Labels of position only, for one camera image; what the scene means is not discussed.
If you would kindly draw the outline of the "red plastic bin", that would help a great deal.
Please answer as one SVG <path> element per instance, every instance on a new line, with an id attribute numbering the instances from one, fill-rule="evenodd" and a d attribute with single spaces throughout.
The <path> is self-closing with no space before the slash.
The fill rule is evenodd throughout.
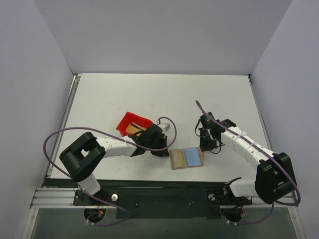
<path id="1" fill-rule="evenodd" d="M 126 112 L 116 127 L 116 130 L 120 132 L 121 136 L 127 136 L 138 131 L 144 131 L 152 124 L 153 122 L 150 119 Z"/>

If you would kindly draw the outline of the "tan leather card holder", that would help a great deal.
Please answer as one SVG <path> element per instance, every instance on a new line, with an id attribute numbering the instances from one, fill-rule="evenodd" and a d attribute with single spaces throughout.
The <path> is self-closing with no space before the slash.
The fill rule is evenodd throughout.
<path id="1" fill-rule="evenodd" d="M 169 151 L 169 158 L 170 158 L 172 170 L 202 167 L 203 166 L 204 153 L 200 150 L 199 147 L 192 147 L 192 148 L 178 149 L 178 150 L 183 150 L 186 166 L 183 168 L 174 168 L 173 161 L 172 161 L 172 155 L 171 155 L 173 150 Z"/>

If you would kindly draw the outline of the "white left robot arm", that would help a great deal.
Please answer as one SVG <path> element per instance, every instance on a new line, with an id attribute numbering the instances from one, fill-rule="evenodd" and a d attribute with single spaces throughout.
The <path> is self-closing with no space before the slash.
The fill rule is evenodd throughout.
<path id="1" fill-rule="evenodd" d="M 91 205 L 102 201 L 101 186 L 93 171 L 103 158 L 115 156 L 139 156 L 145 149 L 133 143 L 152 149 L 151 154 L 157 157 L 168 157 L 167 146 L 169 123 L 152 124 L 140 133 L 124 136 L 120 139 L 95 137 L 86 132 L 69 145 L 59 156 L 73 182 L 86 191 L 85 199 Z"/>

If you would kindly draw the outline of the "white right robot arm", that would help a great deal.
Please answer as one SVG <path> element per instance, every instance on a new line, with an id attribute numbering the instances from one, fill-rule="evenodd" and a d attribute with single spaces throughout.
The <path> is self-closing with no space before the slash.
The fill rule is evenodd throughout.
<path id="1" fill-rule="evenodd" d="M 225 183 L 222 192 L 225 202 L 233 204 L 243 197 L 258 197 L 264 203 L 272 204 L 295 190 L 297 182 L 286 153 L 275 153 L 261 146 L 234 122 L 215 120 L 212 113 L 203 114 L 195 130 L 199 131 L 201 151 L 213 152 L 228 146 L 256 171 L 255 179 L 238 177 Z"/>

